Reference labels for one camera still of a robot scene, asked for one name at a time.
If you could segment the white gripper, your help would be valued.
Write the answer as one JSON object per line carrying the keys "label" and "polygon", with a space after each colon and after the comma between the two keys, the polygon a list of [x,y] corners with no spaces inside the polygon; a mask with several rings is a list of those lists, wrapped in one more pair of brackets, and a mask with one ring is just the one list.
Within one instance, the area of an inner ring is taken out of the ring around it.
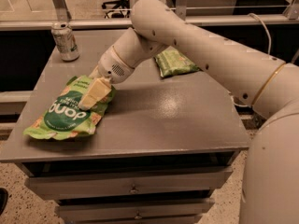
{"label": "white gripper", "polygon": [[82,110],[91,109],[111,92],[111,83],[122,83],[134,71],[131,61],[126,61],[112,45],[101,56],[98,67],[95,66],[89,74],[89,78],[94,78],[94,80],[82,96],[78,107]]}

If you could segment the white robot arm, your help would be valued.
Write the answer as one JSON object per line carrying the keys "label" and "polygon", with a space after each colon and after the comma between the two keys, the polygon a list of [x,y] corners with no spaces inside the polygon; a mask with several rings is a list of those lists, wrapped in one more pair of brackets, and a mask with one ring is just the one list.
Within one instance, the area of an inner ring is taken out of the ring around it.
{"label": "white robot arm", "polygon": [[249,146],[239,224],[299,224],[299,67],[138,0],[132,26],[101,57],[79,106],[92,108],[143,61],[173,47],[266,119]]}

